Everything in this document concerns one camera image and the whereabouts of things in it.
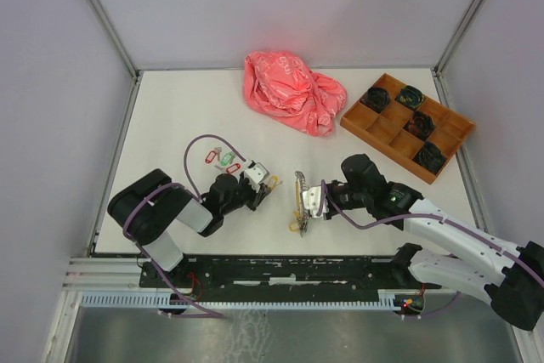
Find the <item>key with yellow tag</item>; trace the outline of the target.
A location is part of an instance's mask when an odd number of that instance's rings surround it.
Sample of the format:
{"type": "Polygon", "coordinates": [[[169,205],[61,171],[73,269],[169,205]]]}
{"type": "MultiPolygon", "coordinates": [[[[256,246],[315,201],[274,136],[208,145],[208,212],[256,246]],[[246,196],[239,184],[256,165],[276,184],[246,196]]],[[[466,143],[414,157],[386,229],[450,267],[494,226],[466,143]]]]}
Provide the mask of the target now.
{"type": "Polygon", "coordinates": [[[273,190],[280,184],[281,184],[281,180],[277,176],[274,175],[270,177],[268,182],[268,187],[270,187],[270,189],[273,190]]]}

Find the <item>metal keyring with keys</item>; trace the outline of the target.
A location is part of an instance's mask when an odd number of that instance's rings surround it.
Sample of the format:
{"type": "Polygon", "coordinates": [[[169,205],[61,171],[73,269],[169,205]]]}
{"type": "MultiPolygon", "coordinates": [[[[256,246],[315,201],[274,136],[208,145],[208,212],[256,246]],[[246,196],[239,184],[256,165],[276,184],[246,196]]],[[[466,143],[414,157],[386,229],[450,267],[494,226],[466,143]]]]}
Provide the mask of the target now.
{"type": "Polygon", "coordinates": [[[309,187],[301,171],[296,171],[294,175],[296,178],[295,198],[297,209],[293,212],[295,221],[289,225],[289,230],[291,232],[298,232],[301,237],[304,237],[308,231],[310,220],[310,212],[304,204],[304,193],[309,187]]]}

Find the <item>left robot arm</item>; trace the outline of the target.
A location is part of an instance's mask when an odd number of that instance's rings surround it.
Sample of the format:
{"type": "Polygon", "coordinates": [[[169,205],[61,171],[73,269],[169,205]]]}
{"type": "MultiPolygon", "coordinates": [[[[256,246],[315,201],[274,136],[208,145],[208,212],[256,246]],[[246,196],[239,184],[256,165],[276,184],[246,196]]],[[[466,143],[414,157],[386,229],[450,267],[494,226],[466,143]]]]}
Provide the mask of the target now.
{"type": "Polygon", "coordinates": [[[108,214],[158,266],[158,275],[169,286],[180,286],[188,276],[181,247],[169,234],[174,221],[207,237],[215,233],[224,217],[242,207],[255,211],[272,187],[266,184],[269,171],[260,163],[235,176],[221,173],[198,201],[181,184],[155,169],[117,193],[109,202],[108,214]]]}

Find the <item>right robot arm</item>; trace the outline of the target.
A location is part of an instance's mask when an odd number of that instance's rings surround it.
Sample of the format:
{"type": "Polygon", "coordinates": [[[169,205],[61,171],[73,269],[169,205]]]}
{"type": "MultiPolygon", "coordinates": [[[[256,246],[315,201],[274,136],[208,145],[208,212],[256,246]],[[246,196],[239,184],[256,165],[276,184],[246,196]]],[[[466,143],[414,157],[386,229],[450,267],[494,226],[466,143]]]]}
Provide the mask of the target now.
{"type": "Polygon", "coordinates": [[[330,219],[364,209],[382,224],[416,235],[445,250],[439,255],[407,243],[394,256],[391,280],[442,286],[486,303],[505,322],[532,331],[543,315],[543,247],[505,241],[464,224],[411,187],[387,181],[366,154],[343,160],[346,180],[322,182],[319,210],[330,219]]]}

